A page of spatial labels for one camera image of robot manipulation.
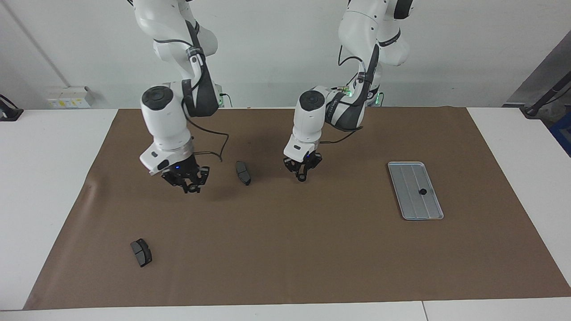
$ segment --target blue object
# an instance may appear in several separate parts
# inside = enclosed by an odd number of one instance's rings
[[[571,157],[571,113],[561,118],[549,129],[553,137]]]

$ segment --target table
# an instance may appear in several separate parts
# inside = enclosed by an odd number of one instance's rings
[[[469,109],[571,284],[571,159],[516,109]],[[0,126],[0,310],[19,310],[73,206],[116,110],[27,111]],[[103,308],[0,312],[0,319],[571,319],[571,298],[303,306]]]

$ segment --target white robot link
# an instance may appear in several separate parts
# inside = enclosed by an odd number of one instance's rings
[[[344,87],[317,86],[299,98],[293,133],[284,149],[284,164],[304,182],[321,162],[317,153],[324,122],[349,134],[360,130],[365,106],[378,105],[381,63],[400,66],[409,54],[400,20],[412,12],[413,0],[349,0],[339,26],[339,39],[359,61],[355,81]]]
[[[140,156],[151,175],[162,177],[185,193],[200,192],[209,167],[200,167],[187,128],[189,117],[207,117],[220,105],[206,56],[218,49],[216,36],[192,15],[191,0],[133,0],[139,27],[154,40],[155,54],[173,64],[181,82],[148,89],[140,105],[153,144]]]

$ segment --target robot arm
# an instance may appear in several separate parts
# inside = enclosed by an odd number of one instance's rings
[[[218,42],[197,23],[189,1],[133,1],[137,23],[154,40],[155,54],[173,64],[183,78],[143,94],[141,110],[153,144],[140,160],[151,175],[161,172],[184,192],[200,192],[210,170],[196,163],[186,118],[210,116],[219,107],[220,95],[206,65],[206,56],[216,52]]]
[[[318,86],[301,95],[293,118],[293,133],[284,149],[284,163],[304,182],[307,171],[321,162],[316,152],[324,122],[341,131],[356,131],[364,106],[378,98],[381,63],[398,66],[408,57],[399,19],[409,16],[412,0],[350,0],[339,26],[341,44],[359,61],[354,82],[348,87]]]

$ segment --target brown surface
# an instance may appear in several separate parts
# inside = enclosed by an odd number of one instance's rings
[[[466,109],[368,110],[364,130],[320,147],[306,183],[282,164],[292,114],[198,119],[232,137],[224,163],[198,158],[208,185],[184,195],[147,175],[140,111],[119,111],[25,309],[571,296]],[[192,132],[198,150],[223,139]],[[401,218],[395,160],[426,164],[444,220]],[[138,238],[154,258],[145,268]]]

